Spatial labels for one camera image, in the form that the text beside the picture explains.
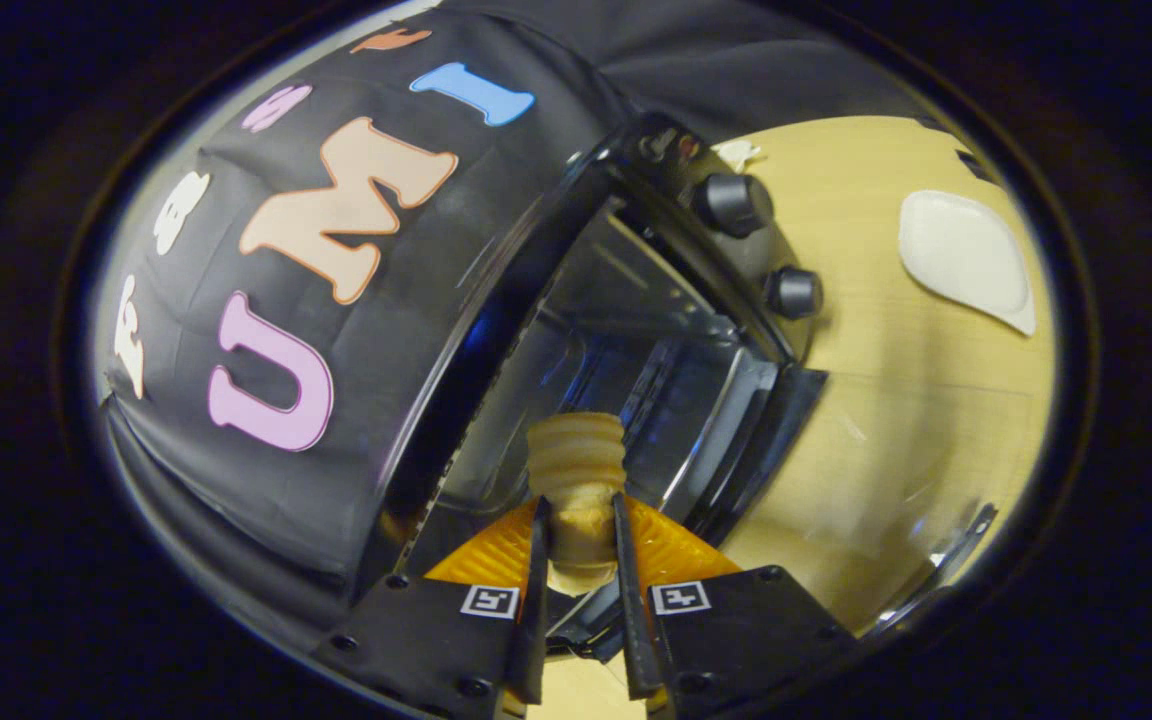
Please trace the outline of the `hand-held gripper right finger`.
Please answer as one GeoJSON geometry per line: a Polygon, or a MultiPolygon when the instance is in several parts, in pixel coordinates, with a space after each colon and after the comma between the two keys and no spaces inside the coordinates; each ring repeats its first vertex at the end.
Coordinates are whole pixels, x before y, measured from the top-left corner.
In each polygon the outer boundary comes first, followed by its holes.
{"type": "Polygon", "coordinates": [[[855,635],[776,564],[742,570],[614,497],[628,694],[650,719],[764,719],[831,679],[855,635]]]}

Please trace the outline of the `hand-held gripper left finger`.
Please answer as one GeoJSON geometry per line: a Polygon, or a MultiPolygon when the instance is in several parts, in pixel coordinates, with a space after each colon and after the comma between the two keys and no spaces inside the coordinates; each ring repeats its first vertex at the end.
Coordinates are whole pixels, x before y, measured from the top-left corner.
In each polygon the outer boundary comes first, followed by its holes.
{"type": "Polygon", "coordinates": [[[470,548],[505,550],[467,582],[391,574],[311,659],[334,682],[411,719],[522,719],[541,700],[550,503],[507,511],[470,548]]]}

